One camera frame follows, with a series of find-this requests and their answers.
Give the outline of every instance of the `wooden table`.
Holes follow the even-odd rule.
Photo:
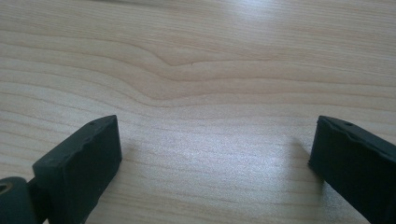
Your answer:
[[[396,3],[2,0],[0,178],[116,114],[87,223],[367,223],[308,167],[318,115],[396,143]]]

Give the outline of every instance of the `black object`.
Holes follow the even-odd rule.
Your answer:
[[[396,146],[320,116],[309,165],[371,223],[396,223]]]
[[[84,223],[120,162],[117,117],[91,121],[38,160],[29,183],[0,180],[0,223]]]

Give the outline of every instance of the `table surface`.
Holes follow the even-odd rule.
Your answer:
[[[0,178],[92,119],[87,223],[368,223],[308,167],[319,115],[396,143],[391,0],[2,0]]]

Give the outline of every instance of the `light wood surface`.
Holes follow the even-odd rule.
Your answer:
[[[396,143],[396,2],[2,0],[0,178],[116,114],[87,223],[367,223],[307,161],[318,115]]]

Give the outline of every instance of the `wood grain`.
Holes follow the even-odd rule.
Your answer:
[[[2,0],[0,178],[116,114],[87,223],[367,223],[306,165],[318,115],[396,143],[390,0]]]

